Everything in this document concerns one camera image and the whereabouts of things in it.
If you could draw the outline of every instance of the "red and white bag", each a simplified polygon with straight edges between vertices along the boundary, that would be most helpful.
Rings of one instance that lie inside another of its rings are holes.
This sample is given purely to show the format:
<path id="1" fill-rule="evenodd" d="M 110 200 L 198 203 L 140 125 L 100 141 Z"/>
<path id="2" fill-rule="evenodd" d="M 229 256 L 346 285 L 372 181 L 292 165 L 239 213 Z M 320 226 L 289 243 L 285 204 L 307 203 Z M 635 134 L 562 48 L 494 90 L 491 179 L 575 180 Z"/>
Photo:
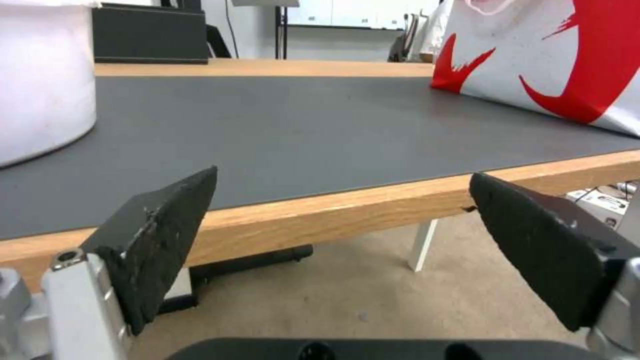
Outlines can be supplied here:
<path id="1" fill-rule="evenodd" d="M 434 88 L 640 136 L 640 0 L 454 0 Z"/>

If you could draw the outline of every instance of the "black cable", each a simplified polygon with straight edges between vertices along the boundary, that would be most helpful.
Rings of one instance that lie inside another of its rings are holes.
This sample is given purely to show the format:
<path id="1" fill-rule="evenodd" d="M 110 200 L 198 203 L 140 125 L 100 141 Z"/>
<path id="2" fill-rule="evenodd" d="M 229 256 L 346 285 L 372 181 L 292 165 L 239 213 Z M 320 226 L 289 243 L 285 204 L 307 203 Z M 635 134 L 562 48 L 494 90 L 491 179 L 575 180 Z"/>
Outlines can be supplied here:
<path id="1" fill-rule="evenodd" d="M 592 188 L 591 190 L 589 190 L 588 192 L 583 193 L 582 195 L 578 196 L 578 199 L 575 199 L 574 203 L 576 203 L 576 204 L 577 204 L 577 203 L 578 203 L 578 201 L 582 200 L 582 198 L 583 198 L 583 197 L 585 197 L 585 196 L 589 195 L 590 193 L 592 193 L 592 192 L 593 192 L 594 190 L 596 190 L 597 188 L 598 188 L 598 187 L 596 186 L 596 187 Z"/>
<path id="2" fill-rule="evenodd" d="M 236 34 L 234 28 L 231 26 L 231 20 L 229 19 L 229 0 L 225 0 L 225 15 L 227 16 L 227 24 L 229 25 L 229 31 L 231 32 L 231 40 L 234 42 L 234 51 L 236 52 L 236 59 L 240 59 L 238 55 L 238 44 L 236 43 Z"/>

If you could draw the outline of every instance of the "white bucket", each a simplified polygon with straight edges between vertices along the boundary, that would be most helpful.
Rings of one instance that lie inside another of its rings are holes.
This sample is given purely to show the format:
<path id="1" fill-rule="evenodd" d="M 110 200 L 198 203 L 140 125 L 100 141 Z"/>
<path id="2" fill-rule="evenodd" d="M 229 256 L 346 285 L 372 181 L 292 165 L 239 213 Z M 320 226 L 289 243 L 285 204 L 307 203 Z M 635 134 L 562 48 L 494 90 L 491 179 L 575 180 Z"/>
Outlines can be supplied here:
<path id="1" fill-rule="evenodd" d="M 0 167 L 73 142 L 95 124 L 97 4 L 0 0 Z"/>

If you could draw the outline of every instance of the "table leg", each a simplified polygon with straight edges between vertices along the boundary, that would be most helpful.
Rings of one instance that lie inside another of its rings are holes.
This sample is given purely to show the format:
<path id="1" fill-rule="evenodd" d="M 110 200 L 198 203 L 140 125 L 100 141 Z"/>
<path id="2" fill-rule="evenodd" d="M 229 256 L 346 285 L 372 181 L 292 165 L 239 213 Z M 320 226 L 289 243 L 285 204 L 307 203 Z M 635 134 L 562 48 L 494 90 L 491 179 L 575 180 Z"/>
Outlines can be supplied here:
<path id="1" fill-rule="evenodd" d="M 409 267 L 415 272 L 422 270 L 424 258 L 427 257 L 431 239 L 436 231 L 436 225 L 438 225 L 438 219 L 424 222 L 418 226 L 418 233 L 413 242 L 413 249 L 411 250 L 411 254 L 409 254 Z"/>

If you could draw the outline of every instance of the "white cabinet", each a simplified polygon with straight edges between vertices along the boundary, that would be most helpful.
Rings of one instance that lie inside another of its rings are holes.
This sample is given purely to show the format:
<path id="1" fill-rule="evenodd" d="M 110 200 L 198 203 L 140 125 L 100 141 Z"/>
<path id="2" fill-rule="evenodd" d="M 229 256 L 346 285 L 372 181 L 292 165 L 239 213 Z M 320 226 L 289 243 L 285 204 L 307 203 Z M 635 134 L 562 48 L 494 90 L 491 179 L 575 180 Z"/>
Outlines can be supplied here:
<path id="1" fill-rule="evenodd" d="M 437 6 L 438 0 L 300 0 L 288 10 L 289 24 L 404 29 L 404 15 L 429 2 Z"/>
<path id="2" fill-rule="evenodd" d="M 378 29 L 404 30 L 404 15 L 407 13 L 406 1 L 377 0 L 376 1 Z"/>
<path id="3" fill-rule="evenodd" d="M 376 27 L 376 2 L 371 0 L 334 0 L 332 11 L 333 26 L 355 28 Z"/>
<path id="4" fill-rule="evenodd" d="M 332 0 L 300 0 L 299 8 L 287 10 L 289 24 L 331 26 L 332 5 Z"/>

